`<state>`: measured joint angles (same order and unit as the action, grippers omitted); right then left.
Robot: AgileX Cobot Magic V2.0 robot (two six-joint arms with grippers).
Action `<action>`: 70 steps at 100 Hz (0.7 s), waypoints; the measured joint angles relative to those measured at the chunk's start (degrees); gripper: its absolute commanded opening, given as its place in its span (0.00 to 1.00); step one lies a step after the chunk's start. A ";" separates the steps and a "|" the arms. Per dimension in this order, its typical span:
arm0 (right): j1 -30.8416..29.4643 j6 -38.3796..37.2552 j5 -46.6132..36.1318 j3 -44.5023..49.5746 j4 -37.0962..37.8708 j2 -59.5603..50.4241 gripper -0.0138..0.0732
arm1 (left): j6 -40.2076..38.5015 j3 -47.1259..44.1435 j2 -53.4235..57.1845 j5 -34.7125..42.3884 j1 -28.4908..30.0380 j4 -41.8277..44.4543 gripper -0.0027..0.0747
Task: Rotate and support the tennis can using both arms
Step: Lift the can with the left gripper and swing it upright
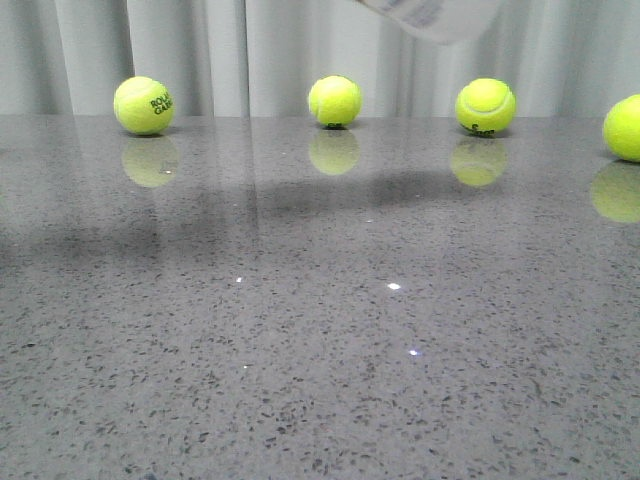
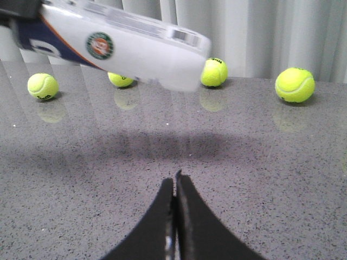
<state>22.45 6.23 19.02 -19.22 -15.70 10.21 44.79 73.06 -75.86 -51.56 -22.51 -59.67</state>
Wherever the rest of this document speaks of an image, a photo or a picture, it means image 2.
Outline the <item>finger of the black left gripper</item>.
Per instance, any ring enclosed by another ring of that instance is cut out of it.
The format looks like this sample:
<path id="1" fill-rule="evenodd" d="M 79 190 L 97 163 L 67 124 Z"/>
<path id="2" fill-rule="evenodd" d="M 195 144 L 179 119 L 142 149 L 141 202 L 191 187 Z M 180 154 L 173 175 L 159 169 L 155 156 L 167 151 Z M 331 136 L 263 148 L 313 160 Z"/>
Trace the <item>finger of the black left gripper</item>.
<path id="1" fill-rule="evenodd" d="M 41 0 L 0 0 L 1 18 L 34 19 L 41 6 Z"/>

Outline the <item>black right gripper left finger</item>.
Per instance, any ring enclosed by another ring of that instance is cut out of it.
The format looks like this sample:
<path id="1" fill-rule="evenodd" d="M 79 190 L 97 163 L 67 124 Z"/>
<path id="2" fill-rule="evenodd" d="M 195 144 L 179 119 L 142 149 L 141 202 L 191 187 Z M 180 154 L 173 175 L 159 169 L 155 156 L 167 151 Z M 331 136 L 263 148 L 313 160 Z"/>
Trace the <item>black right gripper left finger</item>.
<path id="1" fill-rule="evenodd" d="M 173 180 L 164 179 L 146 214 L 103 259 L 173 259 L 173 189 Z"/>

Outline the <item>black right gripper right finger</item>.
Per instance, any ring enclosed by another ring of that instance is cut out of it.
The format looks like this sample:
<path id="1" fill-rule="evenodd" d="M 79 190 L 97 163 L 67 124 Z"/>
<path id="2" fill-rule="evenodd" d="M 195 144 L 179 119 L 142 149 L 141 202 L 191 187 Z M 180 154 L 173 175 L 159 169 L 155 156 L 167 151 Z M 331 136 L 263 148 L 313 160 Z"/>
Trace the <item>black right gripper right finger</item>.
<path id="1" fill-rule="evenodd" d="M 263 259 L 219 221 L 182 171 L 176 199 L 180 259 Z"/>

